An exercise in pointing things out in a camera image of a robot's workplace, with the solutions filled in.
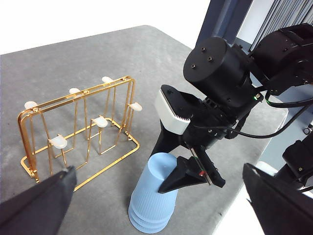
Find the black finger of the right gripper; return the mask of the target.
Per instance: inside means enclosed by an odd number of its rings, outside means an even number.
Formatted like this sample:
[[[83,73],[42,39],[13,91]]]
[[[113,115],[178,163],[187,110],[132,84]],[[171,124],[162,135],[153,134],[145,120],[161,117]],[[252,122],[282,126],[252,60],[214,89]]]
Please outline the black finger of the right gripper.
[[[151,152],[151,155],[159,152],[169,153],[178,146],[185,147],[183,135],[178,135],[168,131],[160,121],[161,132],[157,142]]]
[[[158,189],[159,193],[167,193],[179,188],[204,184],[208,181],[194,157],[186,159],[177,157],[177,165]]]

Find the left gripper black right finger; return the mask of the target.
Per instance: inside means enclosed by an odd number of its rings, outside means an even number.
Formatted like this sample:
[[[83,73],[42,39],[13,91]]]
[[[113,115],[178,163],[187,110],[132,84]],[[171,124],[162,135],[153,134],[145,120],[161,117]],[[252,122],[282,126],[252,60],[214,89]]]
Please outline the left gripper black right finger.
[[[266,235],[311,235],[313,199],[252,164],[242,178],[250,204]]]

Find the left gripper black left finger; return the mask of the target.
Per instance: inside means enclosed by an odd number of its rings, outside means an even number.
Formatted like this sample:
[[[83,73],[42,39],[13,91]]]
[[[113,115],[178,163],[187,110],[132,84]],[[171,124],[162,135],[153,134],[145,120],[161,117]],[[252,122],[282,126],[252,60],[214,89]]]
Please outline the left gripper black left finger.
[[[55,235],[72,200],[77,183],[69,166],[0,204],[2,235]]]

